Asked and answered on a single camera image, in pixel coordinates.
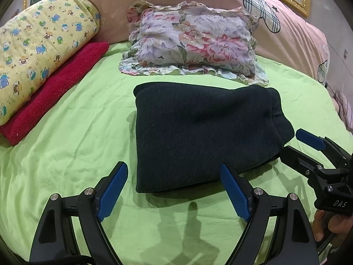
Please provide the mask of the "person's right hand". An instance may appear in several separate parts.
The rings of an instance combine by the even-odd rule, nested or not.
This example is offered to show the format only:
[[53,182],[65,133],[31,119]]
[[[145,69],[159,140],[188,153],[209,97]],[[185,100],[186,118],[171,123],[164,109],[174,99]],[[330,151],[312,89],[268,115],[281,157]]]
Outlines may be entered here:
[[[325,211],[317,210],[312,222],[312,231],[314,238],[317,242],[320,242],[324,237],[324,216]],[[344,215],[334,215],[329,220],[327,228],[334,234],[336,237],[331,241],[333,246],[341,246],[345,238],[349,234],[352,227],[352,217],[346,217]]]

